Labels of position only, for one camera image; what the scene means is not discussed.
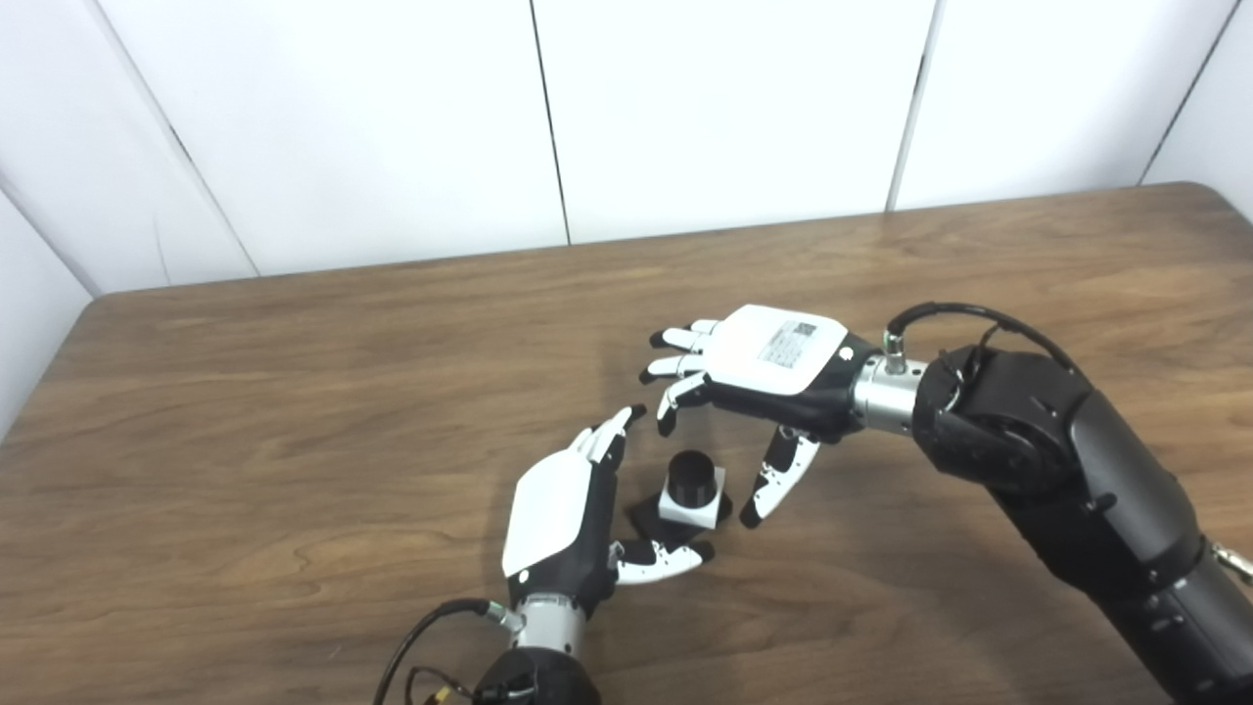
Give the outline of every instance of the barcode label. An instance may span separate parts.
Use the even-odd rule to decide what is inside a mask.
[[[796,368],[801,356],[804,354],[804,346],[809,343],[816,329],[818,326],[813,323],[787,321],[774,331],[771,341],[758,352],[757,359],[789,371]]]

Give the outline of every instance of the wood grain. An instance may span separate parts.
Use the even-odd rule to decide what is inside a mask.
[[[1253,553],[1253,228],[1195,185],[112,294],[0,448],[0,701],[362,702],[430,607],[504,596],[516,478],[655,404],[653,329],[752,301],[875,336],[927,298],[1054,336]],[[912,352],[980,329],[920,324]],[[645,425],[619,503],[688,447],[739,501],[771,432]],[[824,451],[761,530],[712,538],[713,563],[591,621],[606,702],[1165,700],[906,440]],[[474,680],[501,636],[449,620],[415,659]]]

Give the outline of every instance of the black fingertip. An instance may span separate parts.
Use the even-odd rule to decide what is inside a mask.
[[[657,433],[662,435],[663,438],[669,438],[674,433],[674,426],[678,423],[678,414],[670,412],[665,417],[657,419]]]
[[[762,526],[762,516],[757,513],[757,503],[752,500],[744,508],[739,511],[739,523],[744,525],[746,528],[757,528]]]
[[[713,561],[713,545],[709,543],[708,541],[698,541],[695,543],[689,543],[688,548],[694,551],[697,556],[700,556],[702,563],[708,563],[709,561]]]

